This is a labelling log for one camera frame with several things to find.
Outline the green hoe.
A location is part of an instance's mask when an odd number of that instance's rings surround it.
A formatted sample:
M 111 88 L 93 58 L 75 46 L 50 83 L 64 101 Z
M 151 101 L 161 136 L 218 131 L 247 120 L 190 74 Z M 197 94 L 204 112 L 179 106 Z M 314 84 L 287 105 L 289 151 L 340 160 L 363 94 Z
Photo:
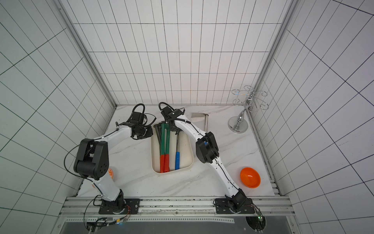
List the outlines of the green hoe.
M 169 172 L 169 145 L 170 145 L 170 129 L 169 124 L 164 124 L 164 135 L 165 135 L 165 158 L 164 158 L 164 172 Z
M 162 123 L 161 124 L 161 144 L 160 144 L 160 172 L 164 173 L 165 172 L 165 129 L 166 129 L 166 124 Z

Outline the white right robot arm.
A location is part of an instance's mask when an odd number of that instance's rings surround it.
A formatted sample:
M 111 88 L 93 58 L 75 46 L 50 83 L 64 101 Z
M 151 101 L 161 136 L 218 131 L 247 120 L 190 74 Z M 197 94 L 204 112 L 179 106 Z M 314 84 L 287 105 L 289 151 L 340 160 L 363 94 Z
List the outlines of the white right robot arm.
M 159 103 L 159 109 L 165 123 L 181 130 L 195 140 L 196 156 L 208 164 L 223 184 L 224 199 L 215 199 L 213 205 L 218 214 L 255 214 L 256 206 L 252 199 L 234 182 L 219 157 L 219 148 L 212 132 L 205 132 L 193 124 L 181 109 L 174 109 L 165 102 Z

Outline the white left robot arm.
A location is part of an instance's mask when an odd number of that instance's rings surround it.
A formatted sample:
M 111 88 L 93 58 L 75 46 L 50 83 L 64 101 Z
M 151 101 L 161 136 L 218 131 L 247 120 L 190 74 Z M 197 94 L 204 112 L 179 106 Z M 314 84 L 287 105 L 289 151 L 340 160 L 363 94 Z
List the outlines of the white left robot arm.
M 115 215 L 130 213 L 131 205 L 124 199 L 123 191 L 118 188 L 110 175 L 109 151 L 124 140 L 131 138 L 142 140 L 153 135 L 152 125 L 147 123 L 145 105 L 137 104 L 127 121 L 116 122 L 116 129 L 97 138 L 85 138 L 77 149 L 73 172 L 67 167 L 65 170 L 83 180 L 87 180 L 99 192 L 97 198 L 101 200 L 104 213 Z

